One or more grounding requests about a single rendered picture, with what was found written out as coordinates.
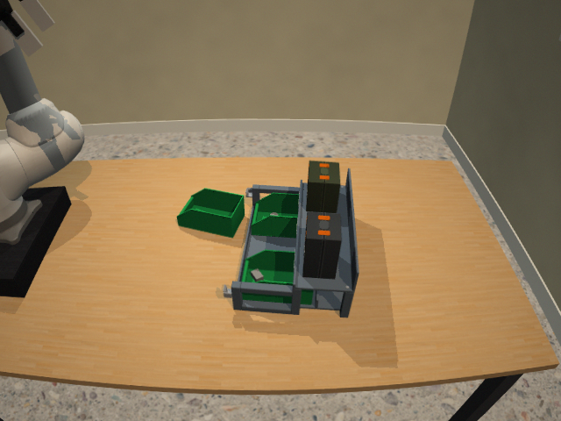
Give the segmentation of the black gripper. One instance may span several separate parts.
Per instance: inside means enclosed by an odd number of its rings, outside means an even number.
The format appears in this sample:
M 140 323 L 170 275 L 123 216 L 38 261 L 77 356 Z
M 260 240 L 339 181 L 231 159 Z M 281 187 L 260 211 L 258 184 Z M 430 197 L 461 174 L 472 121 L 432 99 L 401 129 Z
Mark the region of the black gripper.
M 54 24 L 54 21 L 38 0 L 19 1 L 42 32 Z M 0 24 L 28 57 L 43 47 L 24 20 L 16 11 L 13 11 L 8 0 L 0 0 Z

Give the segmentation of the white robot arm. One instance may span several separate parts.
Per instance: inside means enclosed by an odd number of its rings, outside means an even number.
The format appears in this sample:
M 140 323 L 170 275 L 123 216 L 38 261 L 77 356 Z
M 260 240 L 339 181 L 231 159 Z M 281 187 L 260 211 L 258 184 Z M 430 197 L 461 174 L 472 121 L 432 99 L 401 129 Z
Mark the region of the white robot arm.
M 0 24 L 0 94 L 8 137 L 0 140 L 0 243 L 17 244 L 40 200 L 22 195 L 68 165 L 82 150 L 78 119 L 40 97 L 20 46 Z

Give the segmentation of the grey metal shelf rack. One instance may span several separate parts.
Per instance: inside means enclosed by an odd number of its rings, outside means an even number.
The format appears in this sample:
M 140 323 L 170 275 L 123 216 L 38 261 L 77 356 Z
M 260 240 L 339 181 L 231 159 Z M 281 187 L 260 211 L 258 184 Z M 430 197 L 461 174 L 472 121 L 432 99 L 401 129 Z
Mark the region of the grey metal shelf rack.
M 224 297 L 232 298 L 233 310 L 300 315 L 301 305 L 302 309 L 339 310 L 341 318 L 349 317 L 352 299 L 359 277 L 359 258 L 351 170 L 348 168 L 346 184 L 345 186 L 340 185 L 339 191 L 337 214 L 341 215 L 342 243 L 335 279 L 302 277 L 307 221 L 307 185 L 306 182 L 302 182 L 301 180 L 300 188 L 258 184 L 253 184 L 252 188 L 246 188 L 246 197 L 252 197 L 252 212 L 246 234 L 238 281 L 232 281 L 231 289 L 227 289 L 227 286 L 224 285 Z M 252 218 L 255 204 L 260 200 L 260 193 L 299 194 L 296 238 L 253 235 L 251 228 Z M 264 250 L 295 252 L 293 286 L 241 282 L 245 259 Z M 314 290 L 311 305 L 301 304 L 302 289 Z M 243 300 L 242 293 L 291 296 L 292 303 Z

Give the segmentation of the black case with orange latches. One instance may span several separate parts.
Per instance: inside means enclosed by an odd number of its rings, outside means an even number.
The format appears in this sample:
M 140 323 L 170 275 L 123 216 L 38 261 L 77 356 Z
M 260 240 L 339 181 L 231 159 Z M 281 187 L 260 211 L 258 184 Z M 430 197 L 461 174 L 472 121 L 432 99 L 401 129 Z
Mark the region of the black case with orange latches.
M 308 211 L 302 277 L 335 279 L 341 243 L 340 214 Z

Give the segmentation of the green bin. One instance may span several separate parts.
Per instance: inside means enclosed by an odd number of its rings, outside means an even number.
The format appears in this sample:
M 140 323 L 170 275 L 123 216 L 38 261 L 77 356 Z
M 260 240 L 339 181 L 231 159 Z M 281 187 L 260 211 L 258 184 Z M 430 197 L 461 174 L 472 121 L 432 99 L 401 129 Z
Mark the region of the green bin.
M 272 193 L 256 202 L 253 235 L 296 238 L 299 194 Z M 270 215 L 272 212 L 278 216 Z
M 295 252 L 264 250 L 245 259 L 244 272 L 241 282 L 255 282 L 251 271 L 258 269 L 264 276 L 264 281 L 256 283 L 279 284 L 293 286 Z M 272 281 L 272 282 L 271 282 Z M 301 304 L 312 304 L 314 290 L 302 290 Z M 291 296 L 273 296 L 242 293 L 243 300 L 292 303 Z
M 190 197 L 179 222 L 182 227 L 233 238 L 244 216 L 243 195 L 205 188 Z

